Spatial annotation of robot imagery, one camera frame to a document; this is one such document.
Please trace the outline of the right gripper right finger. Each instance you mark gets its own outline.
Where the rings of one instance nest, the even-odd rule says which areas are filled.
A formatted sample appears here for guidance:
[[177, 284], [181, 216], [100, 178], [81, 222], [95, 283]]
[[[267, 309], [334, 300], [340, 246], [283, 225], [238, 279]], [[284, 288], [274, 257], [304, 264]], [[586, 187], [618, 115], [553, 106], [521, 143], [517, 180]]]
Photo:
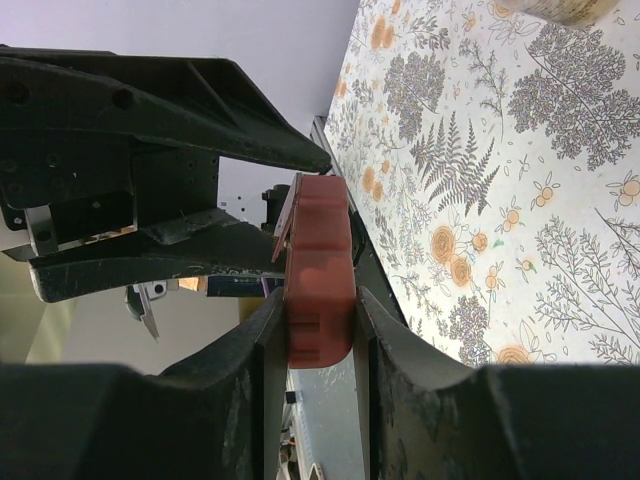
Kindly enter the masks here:
[[639, 370], [469, 368], [358, 291], [355, 374], [369, 479], [635, 479]]

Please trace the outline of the clear small pill bottle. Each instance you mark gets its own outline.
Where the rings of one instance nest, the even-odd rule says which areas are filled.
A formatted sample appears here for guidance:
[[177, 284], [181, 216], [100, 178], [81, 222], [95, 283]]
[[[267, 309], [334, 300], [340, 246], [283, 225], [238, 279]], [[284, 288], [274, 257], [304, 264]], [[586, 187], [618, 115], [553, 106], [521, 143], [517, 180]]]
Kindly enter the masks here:
[[592, 25], [606, 16], [618, 0], [501, 0], [502, 7], [546, 22], [566, 26]]

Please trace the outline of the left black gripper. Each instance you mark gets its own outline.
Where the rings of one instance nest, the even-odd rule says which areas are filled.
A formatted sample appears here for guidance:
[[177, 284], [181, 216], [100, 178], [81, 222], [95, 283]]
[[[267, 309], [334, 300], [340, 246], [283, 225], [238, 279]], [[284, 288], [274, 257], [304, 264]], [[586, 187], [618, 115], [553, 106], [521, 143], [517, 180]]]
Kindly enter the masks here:
[[[225, 58], [2, 46], [1, 128], [1, 250], [37, 257], [47, 303], [158, 280], [281, 277], [273, 237], [216, 208], [219, 157], [331, 164]], [[138, 231], [60, 251], [128, 227]]]

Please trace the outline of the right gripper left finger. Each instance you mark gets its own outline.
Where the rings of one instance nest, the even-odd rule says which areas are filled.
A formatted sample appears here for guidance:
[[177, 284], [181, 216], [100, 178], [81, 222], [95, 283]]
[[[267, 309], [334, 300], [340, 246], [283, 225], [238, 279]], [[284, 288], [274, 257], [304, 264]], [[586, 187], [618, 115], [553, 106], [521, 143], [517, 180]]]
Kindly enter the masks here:
[[285, 389], [283, 292], [157, 375], [5, 364], [5, 479], [273, 479]]

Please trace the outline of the red pill organizer box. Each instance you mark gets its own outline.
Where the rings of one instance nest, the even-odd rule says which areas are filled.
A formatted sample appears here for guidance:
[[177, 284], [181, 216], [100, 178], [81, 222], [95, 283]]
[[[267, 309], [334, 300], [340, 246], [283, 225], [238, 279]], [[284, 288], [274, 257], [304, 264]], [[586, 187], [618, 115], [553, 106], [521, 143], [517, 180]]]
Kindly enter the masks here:
[[298, 173], [274, 232], [286, 253], [284, 313], [292, 369], [333, 366], [350, 352], [356, 283], [346, 183]]

